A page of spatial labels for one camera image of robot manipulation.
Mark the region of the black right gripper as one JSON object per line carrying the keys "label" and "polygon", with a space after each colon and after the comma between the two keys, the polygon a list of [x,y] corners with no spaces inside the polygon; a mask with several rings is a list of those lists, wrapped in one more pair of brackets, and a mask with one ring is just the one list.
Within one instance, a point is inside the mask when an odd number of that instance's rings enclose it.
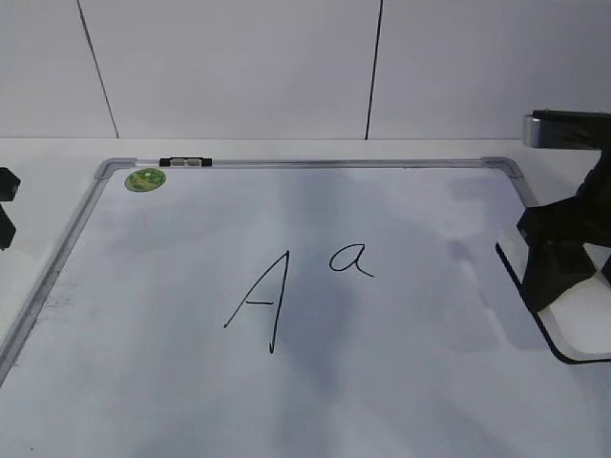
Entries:
{"label": "black right gripper", "polygon": [[[597,271],[610,285],[610,145],[572,197],[528,207],[517,229],[528,247],[519,292],[531,313]],[[591,247],[589,256],[583,243],[603,247]]]}

